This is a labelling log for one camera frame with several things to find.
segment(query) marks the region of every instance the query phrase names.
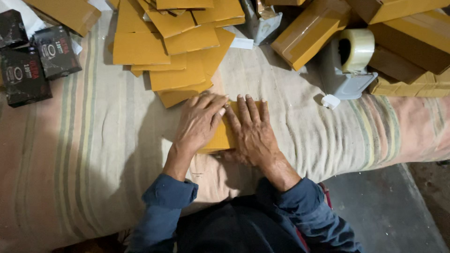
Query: gray floor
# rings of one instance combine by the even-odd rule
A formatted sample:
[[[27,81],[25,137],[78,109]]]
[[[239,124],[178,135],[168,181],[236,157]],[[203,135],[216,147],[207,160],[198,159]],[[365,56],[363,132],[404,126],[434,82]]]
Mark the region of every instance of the gray floor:
[[[350,222],[365,252],[449,252],[406,165],[324,183],[334,210]]]

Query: clear packing tape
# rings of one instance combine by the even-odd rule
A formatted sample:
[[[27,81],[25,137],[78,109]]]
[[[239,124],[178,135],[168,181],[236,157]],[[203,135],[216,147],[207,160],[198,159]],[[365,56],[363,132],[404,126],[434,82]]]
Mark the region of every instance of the clear packing tape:
[[[369,29],[343,30],[339,42],[342,72],[361,73],[369,64],[374,50],[375,38]]]

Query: blue jacket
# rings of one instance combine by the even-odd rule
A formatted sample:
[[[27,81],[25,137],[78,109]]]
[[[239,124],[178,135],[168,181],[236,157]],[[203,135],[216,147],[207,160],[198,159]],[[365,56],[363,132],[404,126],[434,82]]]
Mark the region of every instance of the blue jacket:
[[[197,190],[195,183],[161,174],[142,196],[146,210],[127,251],[173,252],[177,241],[178,252],[362,252],[349,224],[309,179],[283,193],[263,179],[255,195],[180,218]]]

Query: white paper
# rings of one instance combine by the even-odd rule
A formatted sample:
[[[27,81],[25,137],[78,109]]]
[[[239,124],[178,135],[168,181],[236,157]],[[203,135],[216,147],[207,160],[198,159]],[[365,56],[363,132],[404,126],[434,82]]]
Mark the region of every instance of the white paper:
[[[253,49],[253,40],[243,39],[243,38],[234,38],[230,47],[252,50]]]

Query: sealed cardboard box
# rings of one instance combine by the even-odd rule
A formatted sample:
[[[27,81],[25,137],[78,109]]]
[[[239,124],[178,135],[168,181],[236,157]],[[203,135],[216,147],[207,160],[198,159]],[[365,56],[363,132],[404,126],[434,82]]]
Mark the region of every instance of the sealed cardboard box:
[[[296,71],[345,28],[350,6],[344,0],[315,0],[272,43],[272,48]]]
[[[375,42],[439,75],[450,67],[450,17],[428,11],[368,27]]]
[[[450,71],[439,76],[427,72],[412,84],[378,76],[378,80],[370,84],[369,91],[373,95],[441,98],[450,95]]]
[[[28,43],[27,31],[20,12],[11,9],[0,13],[0,49],[14,48]]]
[[[219,46],[214,24],[207,23],[179,35],[164,39],[169,55]]]
[[[214,0],[214,8],[194,10],[192,14],[199,25],[231,18],[245,18],[239,0]]]
[[[82,37],[97,23],[102,13],[84,0],[24,0]]]
[[[212,0],[156,0],[157,9],[214,8]]]
[[[63,26],[37,31],[33,38],[47,79],[55,80],[81,71],[72,40]]]
[[[450,0],[347,0],[347,2],[368,24],[450,5]]]
[[[26,47],[1,52],[3,84],[8,105],[15,108],[52,98],[36,49]]]
[[[375,46],[369,66],[407,84],[413,83],[427,72],[380,45]]]

